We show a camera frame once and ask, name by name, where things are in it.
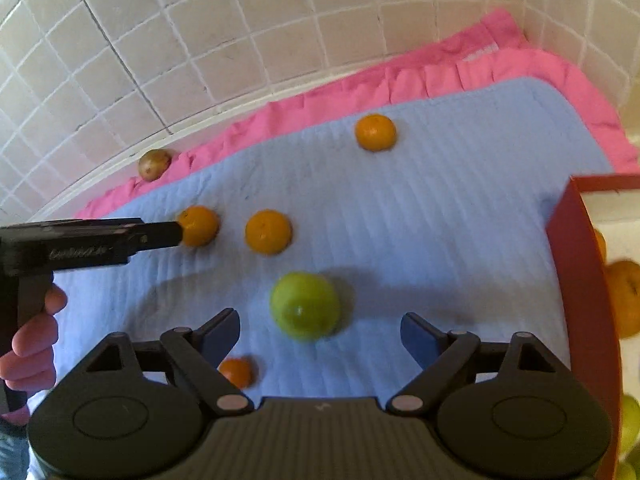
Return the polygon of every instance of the human hand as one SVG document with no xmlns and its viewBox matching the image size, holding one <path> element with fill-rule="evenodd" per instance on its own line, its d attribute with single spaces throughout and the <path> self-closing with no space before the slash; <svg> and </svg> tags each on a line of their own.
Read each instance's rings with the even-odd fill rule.
<svg viewBox="0 0 640 480">
<path fill-rule="evenodd" d="M 66 294 L 53 285 L 45 295 L 44 311 L 15 333 L 12 350 L 0 357 L 0 379 L 12 390 L 33 395 L 56 384 L 52 346 L 58 341 L 58 322 L 53 315 L 65 306 Z M 24 406 L 3 417 L 21 426 L 29 420 L 29 409 Z"/>
</svg>

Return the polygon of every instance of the orange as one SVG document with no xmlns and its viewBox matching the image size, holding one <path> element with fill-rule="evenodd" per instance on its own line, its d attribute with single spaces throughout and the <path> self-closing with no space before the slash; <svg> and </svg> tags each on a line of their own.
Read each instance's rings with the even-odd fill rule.
<svg viewBox="0 0 640 480">
<path fill-rule="evenodd" d="M 227 381 L 239 389 L 248 388 L 252 381 L 251 361 L 246 357 L 230 357 L 222 361 L 218 371 Z"/>
<path fill-rule="evenodd" d="M 596 235 L 596 241 L 598 243 L 598 250 L 600 251 L 600 257 L 603 262 L 607 261 L 607 243 L 604 240 L 604 236 L 597 229 L 593 229 L 593 233 Z"/>
<path fill-rule="evenodd" d="M 609 299 L 618 337 L 640 332 L 640 265 L 620 260 L 605 269 Z"/>
<path fill-rule="evenodd" d="M 273 209 L 258 211 L 244 228 L 246 244 L 260 254 L 281 253 L 291 243 L 291 237 L 291 222 Z"/>
<path fill-rule="evenodd" d="M 356 140 L 361 148 L 370 152 L 390 150 L 396 143 L 396 125 L 380 114 L 367 115 L 356 123 Z"/>
<path fill-rule="evenodd" d="M 189 247 L 208 244 L 218 234 L 220 218 L 203 205 L 192 205 L 178 215 L 182 227 L 182 243 Z"/>
</svg>

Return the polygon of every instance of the blue quilted mat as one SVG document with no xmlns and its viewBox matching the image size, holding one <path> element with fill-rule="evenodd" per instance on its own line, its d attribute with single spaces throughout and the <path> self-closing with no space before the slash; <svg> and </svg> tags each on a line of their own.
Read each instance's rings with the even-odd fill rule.
<svg viewBox="0 0 640 480">
<path fill-rule="evenodd" d="M 611 167 L 573 108 L 532 78 L 380 108 L 398 126 L 390 152 L 354 142 L 351 116 L 244 150 L 127 204 L 113 217 L 173 219 L 195 203 L 215 208 L 215 243 L 137 254 L 125 267 L 59 274 L 60 376 L 105 334 L 157 338 L 197 327 L 222 308 L 241 316 L 232 354 L 260 368 L 248 393 L 377 396 L 417 373 L 402 348 L 402 314 L 487 340 L 536 333 L 568 363 L 561 297 L 545 222 L 571 174 Z M 263 208 L 292 220 L 279 256 L 252 253 L 244 224 Z M 322 272 L 347 310 L 316 343 L 287 338 L 271 320 L 274 282 Z"/>
</svg>

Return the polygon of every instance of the pink fabric border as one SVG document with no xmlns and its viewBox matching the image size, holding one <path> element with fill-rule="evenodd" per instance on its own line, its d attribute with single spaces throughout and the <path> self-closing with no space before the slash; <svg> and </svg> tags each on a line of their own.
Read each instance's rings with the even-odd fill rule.
<svg viewBox="0 0 640 480">
<path fill-rule="evenodd" d="M 491 49 L 499 50 L 464 60 Z M 309 92 L 268 103 L 209 142 L 174 157 L 160 179 L 148 183 L 130 178 L 89 202 L 77 216 L 100 218 L 136 197 L 264 140 L 388 104 L 476 90 L 523 76 L 538 78 L 564 95 L 616 172 L 640 171 L 638 151 L 626 139 L 616 111 L 604 96 L 576 66 L 530 48 L 511 15 L 498 9 L 480 23 L 439 43 Z"/>
</svg>

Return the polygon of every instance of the green apple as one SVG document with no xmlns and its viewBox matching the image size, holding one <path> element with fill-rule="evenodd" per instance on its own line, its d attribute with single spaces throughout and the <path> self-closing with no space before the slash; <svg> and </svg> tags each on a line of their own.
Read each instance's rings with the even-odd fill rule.
<svg viewBox="0 0 640 480">
<path fill-rule="evenodd" d="M 622 396 L 620 407 L 620 453 L 626 453 L 631 449 L 638 438 L 640 431 L 640 404 L 630 395 Z"/>
<path fill-rule="evenodd" d="M 295 339 L 329 335 L 340 319 L 340 300 L 333 285 L 310 272 L 290 272 L 271 291 L 271 315 L 280 329 Z"/>
<path fill-rule="evenodd" d="M 616 480 L 638 480 L 636 470 L 626 462 L 618 462 Z"/>
</svg>

